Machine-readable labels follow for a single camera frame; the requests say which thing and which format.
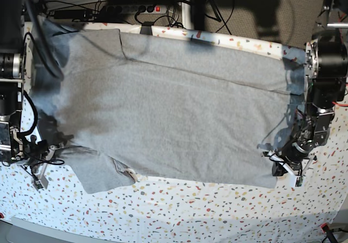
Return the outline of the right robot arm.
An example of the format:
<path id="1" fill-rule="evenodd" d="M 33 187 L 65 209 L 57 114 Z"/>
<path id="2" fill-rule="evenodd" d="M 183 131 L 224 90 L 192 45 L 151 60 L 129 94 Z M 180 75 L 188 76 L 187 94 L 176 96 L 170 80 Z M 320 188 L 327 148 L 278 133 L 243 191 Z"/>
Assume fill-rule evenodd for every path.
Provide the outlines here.
<path id="1" fill-rule="evenodd" d="M 34 135 L 39 114 L 29 96 L 36 75 L 33 46 L 48 74 L 62 81 L 33 0 L 1 0 L 1 163 L 17 164 L 32 178 L 37 190 L 48 187 L 48 165 L 62 165 L 54 154 L 63 144 L 49 145 Z"/>

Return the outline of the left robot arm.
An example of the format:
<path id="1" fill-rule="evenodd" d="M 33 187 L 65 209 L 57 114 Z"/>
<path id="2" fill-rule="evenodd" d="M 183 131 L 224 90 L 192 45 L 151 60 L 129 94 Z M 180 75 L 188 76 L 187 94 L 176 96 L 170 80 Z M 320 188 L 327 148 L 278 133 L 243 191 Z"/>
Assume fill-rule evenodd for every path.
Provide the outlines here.
<path id="1" fill-rule="evenodd" d="M 347 0 L 324 0 L 319 29 L 306 43 L 304 108 L 295 113 L 289 141 L 280 149 L 263 153 L 273 162 L 273 176 L 285 176 L 291 188 L 302 186 L 317 159 L 312 151 L 326 144 L 335 106 L 341 105 L 346 94 L 347 43 L 341 30 L 347 29 L 347 17 L 334 22 L 335 11 L 347 14 Z"/>

